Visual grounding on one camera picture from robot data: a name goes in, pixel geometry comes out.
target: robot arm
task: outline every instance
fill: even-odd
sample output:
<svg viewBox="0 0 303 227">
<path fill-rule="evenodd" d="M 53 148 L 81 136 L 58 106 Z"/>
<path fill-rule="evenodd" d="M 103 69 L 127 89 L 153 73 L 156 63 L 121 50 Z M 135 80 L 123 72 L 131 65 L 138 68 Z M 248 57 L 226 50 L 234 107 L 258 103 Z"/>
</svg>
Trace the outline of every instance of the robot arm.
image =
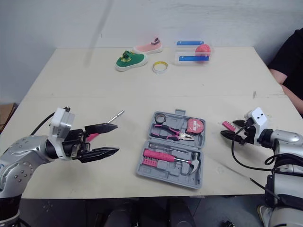
<svg viewBox="0 0 303 227">
<path fill-rule="evenodd" d="M 42 164 L 78 159 L 82 163 L 100 160 L 116 153 L 119 148 L 90 150 L 86 138 L 94 133 L 106 133 L 117 128 L 104 123 L 70 130 L 74 115 L 69 109 L 58 108 L 50 125 L 50 135 L 27 136 L 13 143 L 0 157 L 0 226 L 16 224 L 19 203 L 34 171 Z"/>
<path fill-rule="evenodd" d="M 262 219 L 266 227 L 290 226 L 303 227 L 303 136 L 294 132 L 267 129 L 267 118 L 261 108 L 256 108 L 244 116 L 245 120 L 233 121 L 241 127 L 238 132 L 224 130 L 221 134 L 242 145 L 246 143 L 263 146 L 273 150 L 274 154 L 265 160 L 265 164 L 274 163 L 267 177 L 266 203 L 271 209 Z M 246 138 L 238 133 L 244 130 Z"/>
</svg>

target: cardboard box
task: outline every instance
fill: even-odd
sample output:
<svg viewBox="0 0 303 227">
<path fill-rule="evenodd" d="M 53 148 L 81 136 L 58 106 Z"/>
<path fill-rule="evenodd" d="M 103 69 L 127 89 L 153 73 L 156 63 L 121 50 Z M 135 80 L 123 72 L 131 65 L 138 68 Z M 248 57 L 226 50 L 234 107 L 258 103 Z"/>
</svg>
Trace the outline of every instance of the cardboard box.
<svg viewBox="0 0 303 227">
<path fill-rule="evenodd" d="M 0 105 L 0 133 L 5 128 L 6 124 L 9 122 L 13 113 L 17 109 L 16 103 L 11 103 L 7 105 Z"/>
</svg>

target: pink shoe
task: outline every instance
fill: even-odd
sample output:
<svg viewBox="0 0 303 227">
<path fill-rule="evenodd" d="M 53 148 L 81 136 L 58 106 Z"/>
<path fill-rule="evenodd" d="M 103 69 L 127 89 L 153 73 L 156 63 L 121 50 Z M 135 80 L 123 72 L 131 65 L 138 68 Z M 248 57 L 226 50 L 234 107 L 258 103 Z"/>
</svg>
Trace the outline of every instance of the pink shoe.
<svg viewBox="0 0 303 227">
<path fill-rule="evenodd" d="M 135 53 L 159 53 L 163 50 L 162 43 L 159 38 L 156 38 L 155 41 L 144 46 L 135 46 L 133 51 Z"/>
</svg>

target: shoe sole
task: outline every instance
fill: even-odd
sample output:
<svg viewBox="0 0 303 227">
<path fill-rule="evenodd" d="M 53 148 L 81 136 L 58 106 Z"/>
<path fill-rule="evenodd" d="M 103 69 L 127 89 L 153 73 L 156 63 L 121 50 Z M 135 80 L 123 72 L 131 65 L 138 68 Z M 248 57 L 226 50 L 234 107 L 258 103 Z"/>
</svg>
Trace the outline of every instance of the shoe sole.
<svg viewBox="0 0 303 227">
<path fill-rule="evenodd" d="M 158 48 L 158 49 L 151 50 L 151 51 L 146 51 L 146 52 L 141 52 L 141 51 L 137 50 L 135 47 L 133 48 L 133 52 L 134 52 L 134 53 L 152 54 L 152 53 L 159 53 L 159 52 L 161 52 L 161 51 L 163 51 L 163 46 L 162 46 L 162 45 L 161 45 L 161 47 Z"/>
<path fill-rule="evenodd" d="M 147 63 L 147 55 L 144 54 L 144 58 L 141 62 L 137 63 L 137 64 L 134 64 L 134 65 L 130 65 L 130 66 L 125 66 L 125 67 L 120 67 L 120 66 L 117 66 L 116 65 L 116 70 L 118 70 L 119 72 L 124 72 L 126 70 L 129 70 L 131 68 L 135 68 L 135 67 L 140 67 L 140 66 L 143 66 Z"/>
<path fill-rule="evenodd" d="M 263 227 L 266 227 L 265 221 L 264 221 L 264 219 L 263 219 L 262 212 L 261 212 L 261 208 L 262 208 L 262 207 L 264 207 L 264 205 L 258 206 L 258 207 L 257 207 L 257 212 L 258 212 L 259 218 L 260 218 L 260 220 L 261 220 L 261 222 L 262 222 L 262 226 L 263 226 Z"/>
</svg>

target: white table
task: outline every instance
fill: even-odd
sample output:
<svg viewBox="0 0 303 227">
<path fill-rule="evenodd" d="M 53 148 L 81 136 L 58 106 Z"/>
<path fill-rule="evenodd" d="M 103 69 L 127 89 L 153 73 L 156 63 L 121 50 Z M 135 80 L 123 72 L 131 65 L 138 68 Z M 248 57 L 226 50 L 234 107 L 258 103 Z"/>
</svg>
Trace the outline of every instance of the white table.
<svg viewBox="0 0 303 227">
<path fill-rule="evenodd" d="M 238 165 L 230 142 L 220 131 L 223 121 L 243 119 L 260 106 L 273 129 L 303 134 L 303 121 L 281 87 L 253 48 L 215 48 L 205 66 L 175 66 L 161 75 L 152 72 L 155 61 L 170 62 L 164 49 L 150 55 L 140 68 L 117 72 L 115 61 L 123 49 L 95 49 L 89 66 L 83 64 L 87 49 L 57 49 L 0 136 L 1 153 L 17 139 L 28 135 L 57 107 L 70 106 L 76 114 L 73 129 L 106 122 L 120 110 L 114 122 L 119 129 L 92 141 L 92 148 L 120 147 L 113 156 L 91 163 L 56 160 L 40 166 L 23 198 L 114 198 L 173 195 L 255 194 L 263 191 L 246 177 L 261 184 L 268 173 Z M 203 186 L 191 190 L 137 176 L 135 173 L 148 126 L 155 111 L 206 120 Z M 45 124 L 37 135 L 48 134 Z M 269 149 L 247 144 L 235 146 L 245 164 L 264 167 Z"/>
</svg>

